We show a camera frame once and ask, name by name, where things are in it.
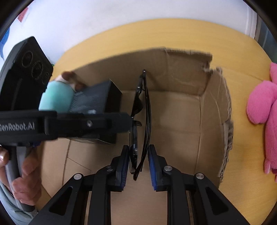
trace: black sunglasses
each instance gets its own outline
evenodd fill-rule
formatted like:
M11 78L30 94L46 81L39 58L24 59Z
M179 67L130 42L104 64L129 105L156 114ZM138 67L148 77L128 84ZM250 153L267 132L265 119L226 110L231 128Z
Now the black sunglasses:
M145 134L142 149L142 156L139 165L137 166L138 157L138 145L137 145L137 127L142 126L140 121L134 120L136 114L143 109L143 104L139 98L141 92L145 92L145 105L146 105L146 122L145 122ZM151 105L149 99L149 93L146 83L146 70L139 77L139 83L136 88L135 99L133 103L131 117L133 118L133 125L130 129L129 135L129 149L130 149L130 173L134 175L134 180L137 180L139 172L142 170L144 160L147 155L147 150L150 142L151 135Z

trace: wooden tabletop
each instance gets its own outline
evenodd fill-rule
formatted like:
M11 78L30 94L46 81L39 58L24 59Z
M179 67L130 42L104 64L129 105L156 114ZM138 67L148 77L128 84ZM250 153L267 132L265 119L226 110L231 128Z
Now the wooden tabletop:
M277 201L277 184L273 174L263 172L264 126L251 124L246 116L250 92L270 78L271 61L254 39L198 20L141 21L105 31L71 48L55 65L53 78L96 60L153 47L210 52L211 67L222 67L232 100L234 143L220 190L251 225L260 225Z

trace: human hand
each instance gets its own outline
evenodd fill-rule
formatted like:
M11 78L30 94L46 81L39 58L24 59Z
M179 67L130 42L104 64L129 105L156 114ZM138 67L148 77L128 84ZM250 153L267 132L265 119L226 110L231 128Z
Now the human hand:
M0 147L0 180L13 196L21 203L35 205L41 197L41 177L39 161L35 149L26 157L22 165L22 177L12 182L12 190L6 176L5 165L9 162L9 153Z

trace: pink stuffed animal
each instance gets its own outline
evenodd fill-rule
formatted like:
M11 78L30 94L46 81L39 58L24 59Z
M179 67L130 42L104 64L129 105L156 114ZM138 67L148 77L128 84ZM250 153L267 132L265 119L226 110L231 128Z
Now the pink stuffed animal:
M247 115L254 124L266 122L265 127L265 173L277 174L277 64L270 64L272 82L259 84L249 96Z

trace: fingernail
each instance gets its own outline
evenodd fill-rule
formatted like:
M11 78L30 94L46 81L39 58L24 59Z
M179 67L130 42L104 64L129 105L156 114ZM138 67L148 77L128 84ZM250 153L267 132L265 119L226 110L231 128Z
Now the fingernail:
M7 152L8 152L7 150L2 149L2 151L0 152L0 161L4 160L4 157L5 157Z

